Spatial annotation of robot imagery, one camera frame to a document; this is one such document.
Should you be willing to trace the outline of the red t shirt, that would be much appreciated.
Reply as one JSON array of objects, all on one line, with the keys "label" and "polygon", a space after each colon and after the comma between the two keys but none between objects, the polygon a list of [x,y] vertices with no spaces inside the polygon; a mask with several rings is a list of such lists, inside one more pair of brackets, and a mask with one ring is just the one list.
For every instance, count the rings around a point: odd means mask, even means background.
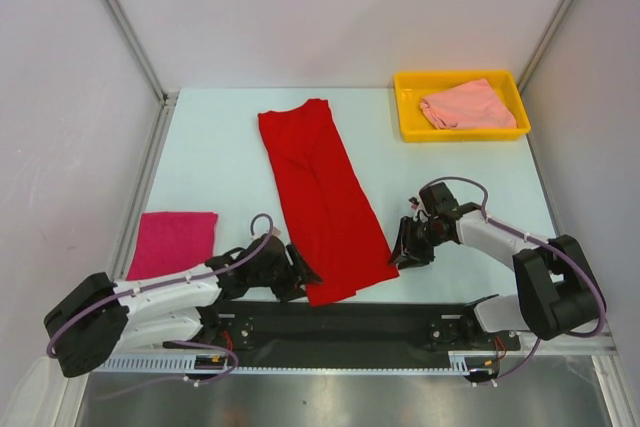
[{"label": "red t shirt", "polygon": [[289,237],[322,280],[308,286],[310,304],[339,302],[397,278],[328,101],[309,99],[257,118]]}]

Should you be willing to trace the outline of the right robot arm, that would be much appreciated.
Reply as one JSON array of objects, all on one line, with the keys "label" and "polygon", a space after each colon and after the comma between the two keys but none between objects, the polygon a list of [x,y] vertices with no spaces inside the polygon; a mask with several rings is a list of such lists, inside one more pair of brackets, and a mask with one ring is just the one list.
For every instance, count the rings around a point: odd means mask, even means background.
[{"label": "right robot arm", "polygon": [[475,302],[461,323],[463,340],[484,348],[500,331],[527,331],[542,341],[561,335],[590,338],[606,323],[606,301],[577,239],[534,235],[489,213],[489,194],[461,204],[440,177],[412,198],[415,212],[400,220],[390,262],[422,267],[435,250],[455,243],[482,252],[515,276],[516,292]]}]

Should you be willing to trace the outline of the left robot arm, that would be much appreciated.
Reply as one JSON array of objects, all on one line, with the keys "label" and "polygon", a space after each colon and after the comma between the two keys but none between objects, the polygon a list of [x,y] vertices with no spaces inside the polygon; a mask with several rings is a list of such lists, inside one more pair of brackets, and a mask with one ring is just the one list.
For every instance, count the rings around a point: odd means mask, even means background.
[{"label": "left robot arm", "polygon": [[157,344],[231,349],[232,323],[219,306],[258,287],[289,302],[322,282],[294,244],[268,235],[174,274],[132,281],[92,274],[45,316],[46,353],[74,378],[115,352]]}]

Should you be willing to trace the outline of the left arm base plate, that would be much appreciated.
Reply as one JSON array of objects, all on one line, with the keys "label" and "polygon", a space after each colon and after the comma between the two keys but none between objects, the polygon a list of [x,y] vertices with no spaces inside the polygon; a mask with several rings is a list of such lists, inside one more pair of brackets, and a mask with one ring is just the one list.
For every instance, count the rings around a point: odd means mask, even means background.
[{"label": "left arm base plate", "polygon": [[258,303],[253,301],[225,302],[178,311],[172,317],[195,321],[195,332],[187,337],[171,337],[161,345],[167,349],[178,349],[180,342],[193,342],[229,350],[251,349],[254,315],[257,312]]}]

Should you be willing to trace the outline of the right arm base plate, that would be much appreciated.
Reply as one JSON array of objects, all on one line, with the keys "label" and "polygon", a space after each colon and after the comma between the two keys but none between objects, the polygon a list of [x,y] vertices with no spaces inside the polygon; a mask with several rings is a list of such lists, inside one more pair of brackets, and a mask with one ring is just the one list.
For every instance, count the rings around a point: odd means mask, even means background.
[{"label": "right arm base plate", "polygon": [[471,315],[444,315],[427,324],[427,334],[434,350],[490,351],[505,348],[508,352],[519,351],[521,341],[510,331],[489,333]]}]

